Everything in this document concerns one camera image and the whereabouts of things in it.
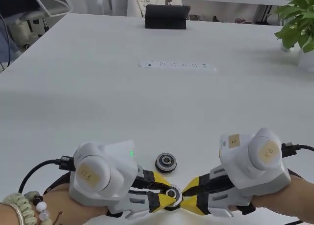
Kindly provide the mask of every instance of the power strip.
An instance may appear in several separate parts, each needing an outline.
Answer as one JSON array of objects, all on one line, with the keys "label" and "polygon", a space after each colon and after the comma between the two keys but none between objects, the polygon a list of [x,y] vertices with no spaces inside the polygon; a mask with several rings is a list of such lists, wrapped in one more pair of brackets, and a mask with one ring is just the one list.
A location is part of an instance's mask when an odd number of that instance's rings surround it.
[{"label": "power strip", "polygon": [[190,62],[175,62],[175,61],[142,61],[139,65],[142,68],[161,68],[161,69],[188,69],[188,70],[209,70],[217,71],[210,67],[207,63],[190,63]]}]

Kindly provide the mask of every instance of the label sticker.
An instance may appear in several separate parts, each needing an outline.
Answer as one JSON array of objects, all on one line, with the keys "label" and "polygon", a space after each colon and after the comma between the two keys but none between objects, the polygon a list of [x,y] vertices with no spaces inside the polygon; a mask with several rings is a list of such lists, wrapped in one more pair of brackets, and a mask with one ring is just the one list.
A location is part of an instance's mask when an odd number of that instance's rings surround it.
[{"label": "label sticker", "polygon": [[240,134],[229,136],[229,148],[235,148],[238,146],[240,146]]},{"label": "label sticker", "polygon": [[92,188],[95,188],[97,183],[100,181],[99,175],[95,173],[87,164],[80,165],[77,175],[87,182]]},{"label": "label sticker", "polygon": [[268,141],[259,152],[260,159],[268,164],[279,154],[279,148],[277,144],[273,141]]}]

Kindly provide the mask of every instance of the green plant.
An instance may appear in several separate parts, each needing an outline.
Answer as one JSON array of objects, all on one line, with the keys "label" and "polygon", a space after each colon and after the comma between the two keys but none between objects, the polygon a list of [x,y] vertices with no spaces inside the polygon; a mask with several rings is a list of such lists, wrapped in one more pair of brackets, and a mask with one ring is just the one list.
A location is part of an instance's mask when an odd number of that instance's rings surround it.
[{"label": "green plant", "polygon": [[287,49],[299,43],[303,52],[314,50],[314,0],[292,0],[276,13],[287,21],[281,31],[275,33]]}]

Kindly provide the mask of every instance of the potted plant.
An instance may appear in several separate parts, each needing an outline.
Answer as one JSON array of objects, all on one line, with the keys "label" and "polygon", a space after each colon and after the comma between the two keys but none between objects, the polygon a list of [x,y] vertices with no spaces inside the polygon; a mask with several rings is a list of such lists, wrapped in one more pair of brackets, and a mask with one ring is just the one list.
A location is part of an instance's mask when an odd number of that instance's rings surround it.
[{"label": "potted plant", "polygon": [[301,48],[299,68],[314,72],[314,0],[292,0],[278,8],[276,13],[287,21],[281,31],[275,33],[283,47],[295,44]]}]

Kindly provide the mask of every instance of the ball bearing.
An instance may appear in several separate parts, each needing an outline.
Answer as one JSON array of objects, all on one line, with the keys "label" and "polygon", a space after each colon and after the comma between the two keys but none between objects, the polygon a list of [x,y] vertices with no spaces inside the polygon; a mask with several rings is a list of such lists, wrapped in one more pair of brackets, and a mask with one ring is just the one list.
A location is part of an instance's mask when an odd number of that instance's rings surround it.
[{"label": "ball bearing", "polygon": [[171,188],[166,191],[166,195],[176,199],[176,201],[168,207],[165,207],[165,210],[173,211],[179,209],[180,204],[183,201],[181,189],[176,185],[171,185]]},{"label": "ball bearing", "polygon": [[161,173],[171,173],[177,167],[177,160],[172,154],[162,153],[158,155],[155,166]]}]

